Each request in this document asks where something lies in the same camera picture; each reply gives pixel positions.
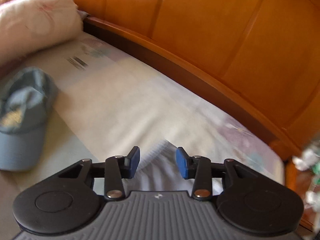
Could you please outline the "light grey garment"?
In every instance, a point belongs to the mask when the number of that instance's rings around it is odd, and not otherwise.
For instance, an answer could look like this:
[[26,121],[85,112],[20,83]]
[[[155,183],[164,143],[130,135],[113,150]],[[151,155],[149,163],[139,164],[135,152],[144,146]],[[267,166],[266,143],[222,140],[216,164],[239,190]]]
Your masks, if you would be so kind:
[[167,140],[143,145],[134,178],[122,180],[125,195],[132,191],[187,191],[191,194],[194,180],[182,178],[176,164],[176,149]]

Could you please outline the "patchwork floral bed sheet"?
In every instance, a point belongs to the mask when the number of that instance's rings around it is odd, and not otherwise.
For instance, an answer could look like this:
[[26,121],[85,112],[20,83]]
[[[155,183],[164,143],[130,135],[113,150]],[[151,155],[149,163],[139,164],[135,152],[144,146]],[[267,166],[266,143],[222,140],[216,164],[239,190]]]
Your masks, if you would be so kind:
[[24,67],[45,71],[59,93],[37,165],[26,172],[1,172],[1,187],[12,197],[82,158],[103,162],[157,140],[215,163],[235,159],[284,183],[281,159],[241,122],[91,35],[83,33],[1,69],[11,77]]

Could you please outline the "blue baseball cap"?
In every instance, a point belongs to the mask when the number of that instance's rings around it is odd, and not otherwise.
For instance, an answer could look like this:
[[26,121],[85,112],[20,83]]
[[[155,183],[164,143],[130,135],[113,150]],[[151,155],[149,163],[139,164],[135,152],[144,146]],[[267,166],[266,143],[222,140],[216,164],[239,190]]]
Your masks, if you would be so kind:
[[57,96],[53,78],[39,68],[17,72],[1,90],[1,170],[33,168],[43,151]]

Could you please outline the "wooden headboard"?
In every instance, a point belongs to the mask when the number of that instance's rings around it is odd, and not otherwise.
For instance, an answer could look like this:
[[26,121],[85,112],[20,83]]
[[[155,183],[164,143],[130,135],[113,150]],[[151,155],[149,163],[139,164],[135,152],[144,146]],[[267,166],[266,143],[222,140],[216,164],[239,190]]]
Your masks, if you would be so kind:
[[319,132],[319,0],[74,0],[85,31],[242,122],[285,161]]

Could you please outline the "folded pink quilt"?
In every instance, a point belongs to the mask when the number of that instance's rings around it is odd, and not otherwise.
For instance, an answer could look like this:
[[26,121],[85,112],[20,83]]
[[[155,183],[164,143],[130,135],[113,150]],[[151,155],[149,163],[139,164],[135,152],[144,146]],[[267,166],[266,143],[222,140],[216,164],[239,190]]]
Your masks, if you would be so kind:
[[76,38],[82,19],[73,0],[12,0],[1,5],[1,66]]

